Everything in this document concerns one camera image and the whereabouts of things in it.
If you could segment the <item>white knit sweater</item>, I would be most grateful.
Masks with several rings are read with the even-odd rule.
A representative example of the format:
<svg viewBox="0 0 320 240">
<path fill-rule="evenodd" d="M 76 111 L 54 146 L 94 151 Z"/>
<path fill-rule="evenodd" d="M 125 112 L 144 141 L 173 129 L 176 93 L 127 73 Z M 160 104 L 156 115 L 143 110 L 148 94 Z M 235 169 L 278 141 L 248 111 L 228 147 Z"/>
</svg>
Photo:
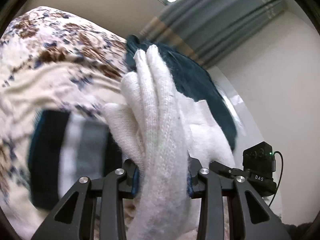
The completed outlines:
<svg viewBox="0 0 320 240">
<path fill-rule="evenodd" d="M 234 167 L 229 143 L 208 103 L 177 91 L 155 45 L 138 50 L 137 70 L 121 80 L 124 104 L 103 116 L 123 155 L 139 168 L 139 191 L 124 200 L 128 239 L 195 239 L 201 201 L 187 193 L 189 157 L 203 167 Z"/>
</svg>

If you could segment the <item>floral fleece blanket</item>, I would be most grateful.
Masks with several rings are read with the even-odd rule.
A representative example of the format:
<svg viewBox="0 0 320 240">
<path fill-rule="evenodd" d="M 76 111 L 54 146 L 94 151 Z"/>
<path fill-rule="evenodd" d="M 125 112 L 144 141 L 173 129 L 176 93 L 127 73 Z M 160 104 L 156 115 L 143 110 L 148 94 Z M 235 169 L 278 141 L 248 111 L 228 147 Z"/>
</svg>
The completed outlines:
<svg viewBox="0 0 320 240">
<path fill-rule="evenodd" d="M 101 120 L 105 103 L 124 102 L 120 36 L 67 12 L 38 7 L 1 38 L 1 207 L 22 239 L 44 218 L 31 202 L 29 146 L 43 108 Z"/>
</svg>

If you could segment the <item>dark teal plush garment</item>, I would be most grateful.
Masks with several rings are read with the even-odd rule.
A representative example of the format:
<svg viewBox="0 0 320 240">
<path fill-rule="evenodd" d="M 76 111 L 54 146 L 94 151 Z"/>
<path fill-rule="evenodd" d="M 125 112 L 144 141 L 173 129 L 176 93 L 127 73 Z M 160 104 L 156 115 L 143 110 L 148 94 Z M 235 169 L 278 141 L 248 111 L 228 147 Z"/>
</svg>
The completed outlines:
<svg viewBox="0 0 320 240">
<path fill-rule="evenodd" d="M 160 42 L 156 42 L 155 45 L 172 74 L 176 89 L 194 101 L 206 100 L 213 118 L 221 127 L 231 150 L 234 150 L 236 126 L 209 73 L 174 48 Z"/>
</svg>

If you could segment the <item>navy striped folded garment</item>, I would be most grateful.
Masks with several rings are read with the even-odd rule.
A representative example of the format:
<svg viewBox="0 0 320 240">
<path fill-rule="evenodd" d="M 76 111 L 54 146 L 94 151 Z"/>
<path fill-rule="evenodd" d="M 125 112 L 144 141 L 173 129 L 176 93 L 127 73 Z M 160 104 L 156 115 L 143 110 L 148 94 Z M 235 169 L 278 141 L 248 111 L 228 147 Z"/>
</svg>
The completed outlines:
<svg viewBox="0 0 320 240">
<path fill-rule="evenodd" d="M 122 166 L 122 154 L 106 123 L 71 112 L 41 112 L 31 140 L 30 198 L 51 210 L 86 176 L 100 179 Z"/>
</svg>

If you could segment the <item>grey green striped curtain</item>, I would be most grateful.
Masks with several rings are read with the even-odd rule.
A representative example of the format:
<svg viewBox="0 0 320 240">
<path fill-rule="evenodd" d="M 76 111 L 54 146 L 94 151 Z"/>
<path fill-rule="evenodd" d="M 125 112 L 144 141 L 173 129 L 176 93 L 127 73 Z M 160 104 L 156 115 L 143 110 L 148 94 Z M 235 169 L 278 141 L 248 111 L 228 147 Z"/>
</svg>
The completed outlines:
<svg viewBox="0 0 320 240">
<path fill-rule="evenodd" d="M 284 0 L 177 0 L 140 32 L 210 67 L 286 10 Z"/>
</svg>

